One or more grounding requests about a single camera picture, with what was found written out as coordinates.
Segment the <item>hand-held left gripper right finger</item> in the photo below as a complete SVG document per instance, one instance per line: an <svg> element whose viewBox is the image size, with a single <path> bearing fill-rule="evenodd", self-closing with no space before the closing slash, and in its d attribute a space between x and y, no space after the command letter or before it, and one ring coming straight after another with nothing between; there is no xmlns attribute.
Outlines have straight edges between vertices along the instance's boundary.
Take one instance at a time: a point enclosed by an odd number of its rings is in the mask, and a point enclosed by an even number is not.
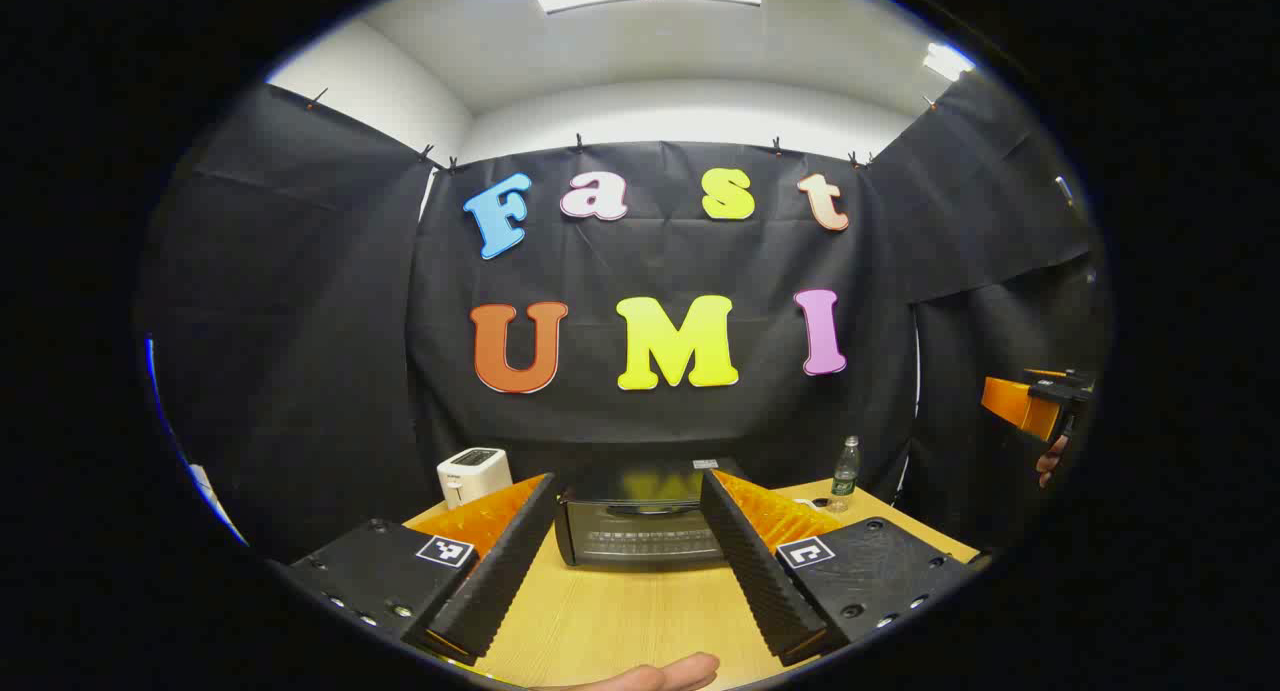
<svg viewBox="0 0 1280 691"><path fill-rule="evenodd" d="M718 470L703 473L700 507L783 665L865 645L977 576L977 564L884 517L841 526Z"/></svg>

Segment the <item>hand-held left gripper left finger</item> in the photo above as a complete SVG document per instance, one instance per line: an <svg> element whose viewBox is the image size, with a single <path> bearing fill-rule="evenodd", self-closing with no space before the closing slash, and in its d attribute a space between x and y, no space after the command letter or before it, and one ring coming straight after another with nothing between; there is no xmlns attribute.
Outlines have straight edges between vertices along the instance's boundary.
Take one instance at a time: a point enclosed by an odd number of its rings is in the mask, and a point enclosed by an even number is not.
<svg viewBox="0 0 1280 691"><path fill-rule="evenodd" d="M539 473L425 521L370 520L283 575L380 637L474 664L527 576L559 490L556 473Z"/></svg>

